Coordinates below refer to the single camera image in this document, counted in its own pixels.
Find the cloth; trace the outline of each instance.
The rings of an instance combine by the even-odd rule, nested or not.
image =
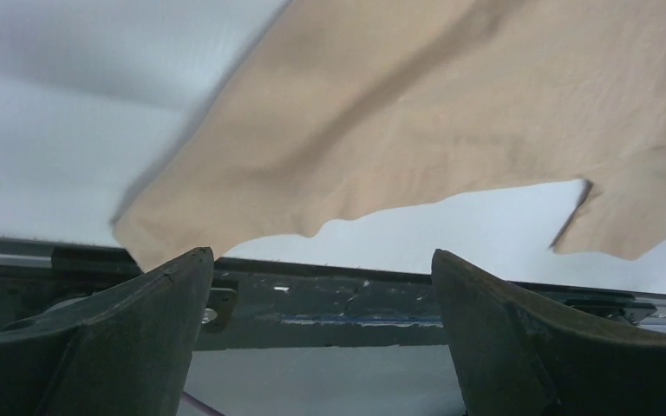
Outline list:
[[[147,270],[580,178],[556,251],[666,238],[666,0],[297,0],[114,235]]]

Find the beige cloth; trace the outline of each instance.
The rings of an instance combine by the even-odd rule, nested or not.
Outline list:
[[[576,178],[559,252],[666,238],[666,0],[297,0],[114,234],[150,269]]]

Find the screw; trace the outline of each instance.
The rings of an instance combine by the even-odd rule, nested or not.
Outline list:
[[[215,321],[216,318],[218,318],[218,312],[216,312],[213,309],[206,308],[206,310],[203,311],[203,320],[200,321],[203,325],[207,324],[208,322]]]

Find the purple wire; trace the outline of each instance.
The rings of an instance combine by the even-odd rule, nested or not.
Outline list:
[[[195,396],[192,394],[182,391],[182,399],[187,402],[188,405],[195,407],[196,409],[200,410],[204,414],[208,414],[210,416],[224,416],[223,413],[219,412],[218,410],[208,406],[207,404],[203,403],[202,401],[195,399]]]

